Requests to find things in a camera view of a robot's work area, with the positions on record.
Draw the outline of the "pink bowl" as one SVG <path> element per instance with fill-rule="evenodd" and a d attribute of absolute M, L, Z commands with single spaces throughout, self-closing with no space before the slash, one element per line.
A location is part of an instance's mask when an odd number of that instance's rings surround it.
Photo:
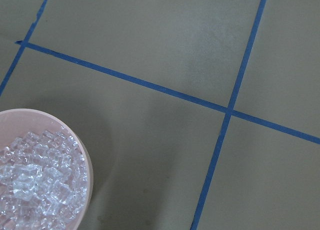
<path fill-rule="evenodd" d="M 36 134 L 43 130 L 50 132 L 61 131 L 72 135 L 79 144 L 79 149 L 84 156 L 87 171 L 87 192 L 84 207 L 73 221 L 66 225 L 66 229 L 78 229 L 89 207 L 94 185 L 94 173 L 90 155 L 81 139 L 58 118 L 35 109 L 10 109 L 0 113 L 0 147 L 3 148 L 12 143 L 16 137 L 22 137 L 29 131 Z"/>

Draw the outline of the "clear ice cubes pile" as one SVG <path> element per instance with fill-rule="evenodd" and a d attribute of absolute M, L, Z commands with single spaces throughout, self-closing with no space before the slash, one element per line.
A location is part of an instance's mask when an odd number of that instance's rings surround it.
<path fill-rule="evenodd" d="M 88 171 L 79 142 L 28 132 L 0 151 L 1 229 L 67 229 L 85 207 Z"/>

